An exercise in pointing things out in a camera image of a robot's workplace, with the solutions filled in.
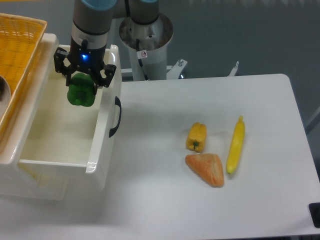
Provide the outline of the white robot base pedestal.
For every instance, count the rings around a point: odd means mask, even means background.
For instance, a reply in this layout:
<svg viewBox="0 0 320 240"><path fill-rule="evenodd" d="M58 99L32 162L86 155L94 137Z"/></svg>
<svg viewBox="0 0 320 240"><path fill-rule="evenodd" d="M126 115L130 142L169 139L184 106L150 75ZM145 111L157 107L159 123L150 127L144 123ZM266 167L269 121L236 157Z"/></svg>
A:
<svg viewBox="0 0 320 240"><path fill-rule="evenodd" d="M162 13L150 24L124 18L119 26L119 38L128 50L134 81L175 80L182 76L186 60L167 65L167 49L173 33L172 22Z"/></svg>

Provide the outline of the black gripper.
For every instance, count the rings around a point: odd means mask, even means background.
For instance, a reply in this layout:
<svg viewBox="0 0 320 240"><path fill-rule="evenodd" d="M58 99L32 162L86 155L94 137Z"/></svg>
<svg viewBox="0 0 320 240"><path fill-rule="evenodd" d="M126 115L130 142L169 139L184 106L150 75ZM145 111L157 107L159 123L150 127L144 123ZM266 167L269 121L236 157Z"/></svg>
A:
<svg viewBox="0 0 320 240"><path fill-rule="evenodd" d="M87 47L83 50L81 45L71 39L69 52L61 47L56 49L53 55L55 71L65 77L65 85L68 87L75 70L86 74L89 74L90 70L93 72L96 94L99 88L110 86L117 70L116 65L104 63L105 51L106 45L97 49ZM65 65L65 59L69 61L68 66Z"/></svg>

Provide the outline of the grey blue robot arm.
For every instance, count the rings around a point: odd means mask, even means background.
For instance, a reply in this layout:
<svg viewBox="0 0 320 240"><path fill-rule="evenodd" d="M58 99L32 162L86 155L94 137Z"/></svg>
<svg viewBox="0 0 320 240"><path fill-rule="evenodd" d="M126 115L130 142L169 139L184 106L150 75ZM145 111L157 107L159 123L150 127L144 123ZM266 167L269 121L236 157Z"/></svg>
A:
<svg viewBox="0 0 320 240"><path fill-rule="evenodd" d="M66 78L69 86L74 72L90 76L92 93L109 87L116 66L104 63L108 34L114 18L120 17L116 0L76 0L73 9L70 50L59 47L54 53L57 73Z"/></svg>

